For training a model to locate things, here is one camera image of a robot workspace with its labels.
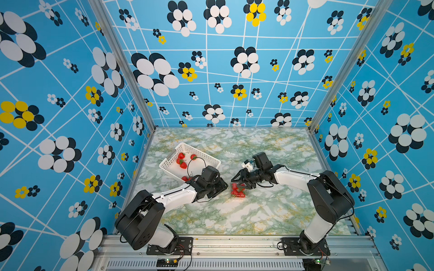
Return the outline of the white perforated plastic basket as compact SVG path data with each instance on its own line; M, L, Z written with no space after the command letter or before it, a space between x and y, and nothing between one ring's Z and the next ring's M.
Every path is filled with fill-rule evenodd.
M187 169L180 168L180 164L176 163L178 154L181 152L185 154L185 158L182 160L187 164ZM192 154L197 155L196 160L191 160ZM219 159L182 142L174 148L174 151L163 159L159 164L159 168L176 180L184 182L182 180L183 176L193 177L199 175L207 166L219 169L220 165L221 161Z

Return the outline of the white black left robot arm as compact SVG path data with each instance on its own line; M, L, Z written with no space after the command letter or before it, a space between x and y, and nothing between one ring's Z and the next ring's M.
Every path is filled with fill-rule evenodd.
M212 199L228 188L221 178L207 182L202 177L189 180L176 189L162 193L138 192L115 221L115 228L134 250L156 246L163 254L172 254L179 246L179 235L160 221L165 213L185 204Z

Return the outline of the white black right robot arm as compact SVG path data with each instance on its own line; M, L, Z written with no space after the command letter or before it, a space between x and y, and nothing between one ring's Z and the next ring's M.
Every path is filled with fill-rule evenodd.
M298 249L305 255L312 255L336 223L346 219L349 211L354 211L354 199L331 171L313 175L278 164L267 170L249 171L244 168L231 179L237 187L248 190L260 186L263 181L291 186L310 194L316 214L298 241Z

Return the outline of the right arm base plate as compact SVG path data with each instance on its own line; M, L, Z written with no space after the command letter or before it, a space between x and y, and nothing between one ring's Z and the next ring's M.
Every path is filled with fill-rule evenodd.
M318 243L312 243L307 238L284 237L276 245L285 256L330 256L329 246L323 238Z

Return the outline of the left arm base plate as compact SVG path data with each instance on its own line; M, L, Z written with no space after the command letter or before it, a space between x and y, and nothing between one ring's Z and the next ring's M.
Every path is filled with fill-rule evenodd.
M183 256L191 255L193 248L192 237L175 237L166 247L149 245L147 255Z

